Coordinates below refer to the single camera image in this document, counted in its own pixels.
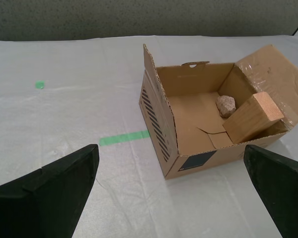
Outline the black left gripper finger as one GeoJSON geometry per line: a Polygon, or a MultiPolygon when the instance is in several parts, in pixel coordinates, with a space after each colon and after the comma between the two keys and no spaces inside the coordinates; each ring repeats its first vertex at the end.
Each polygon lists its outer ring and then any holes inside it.
{"type": "Polygon", "coordinates": [[[0,238],[71,238],[93,188],[98,145],[0,186],[0,238]]]}
{"type": "Polygon", "coordinates": [[[243,161],[281,236],[298,238],[298,161],[256,145],[246,145],[243,161]]]}

